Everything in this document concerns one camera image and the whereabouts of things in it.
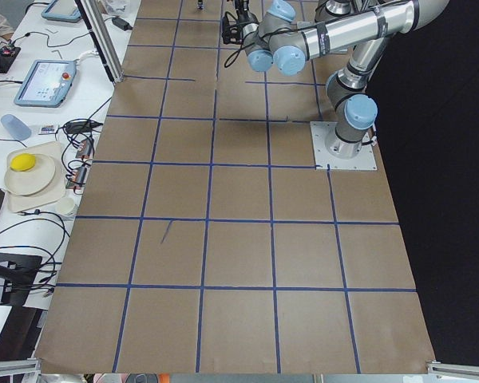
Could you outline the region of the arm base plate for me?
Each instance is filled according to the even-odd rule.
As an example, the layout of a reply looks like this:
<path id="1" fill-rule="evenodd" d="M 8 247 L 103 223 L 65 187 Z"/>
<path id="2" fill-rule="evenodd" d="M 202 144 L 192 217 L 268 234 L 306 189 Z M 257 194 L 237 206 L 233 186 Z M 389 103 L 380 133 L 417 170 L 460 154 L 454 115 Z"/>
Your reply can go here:
<path id="1" fill-rule="evenodd" d="M 311 138 L 315 167 L 320 170 L 376 171 L 373 145 L 365 131 L 357 143 L 347 143 L 336 136 L 334 121 L 312 121 Z"/>

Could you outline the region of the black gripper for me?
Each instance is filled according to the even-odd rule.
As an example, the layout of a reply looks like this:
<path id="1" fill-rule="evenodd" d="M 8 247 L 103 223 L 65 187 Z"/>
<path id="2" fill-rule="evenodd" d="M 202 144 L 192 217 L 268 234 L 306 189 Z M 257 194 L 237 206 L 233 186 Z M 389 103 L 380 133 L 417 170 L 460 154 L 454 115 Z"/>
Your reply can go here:
<path id="1" fill-rule="evenodd" d="M 248 0 L 234 0 L 234 6 L 237 15 L 237 28 L 239 37 L 245 38 L 247 35 L 254 33 L 258 29 L 259 21 L 257 17 L 250 11 Z"/>

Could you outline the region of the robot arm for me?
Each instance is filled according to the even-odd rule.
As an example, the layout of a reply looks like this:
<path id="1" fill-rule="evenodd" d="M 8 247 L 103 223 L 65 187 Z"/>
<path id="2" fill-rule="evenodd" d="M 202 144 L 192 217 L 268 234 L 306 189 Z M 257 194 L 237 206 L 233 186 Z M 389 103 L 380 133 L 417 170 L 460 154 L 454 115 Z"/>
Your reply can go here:
<path id="1" fill-rule="evenodd" d="M 318 1 L 315 8 L 315 22 L 328 22 L 349 15 L 353 10 L 353 2 L 348 0 Z M 267 14 L 292 23 L 295 20 L 295 10 L 287 1 L 273 1 Z"/>
<path id="2" fill-rule="evenodd" d="M 247 1 L 236 1 L 236 12 L 222 17 L 221 34 L 225 44 L 236 44 L 246 53 L 254 71 L 275 66 L 285 76 L 296 75 L 309 61 L 352 49 L 349 61 L 326 85 L 338 121 L 325 145 L 332 156 L 349 160 L 365 145 L 366 131 L 377 118 L 378 106 L 365 89 L 390 39 L 427 26 L 447 5 L 426 0 L 320 1 L 315 20 L 305 26 L 296 24 L 287 1 L 274 1 L 262 19 Z"/>

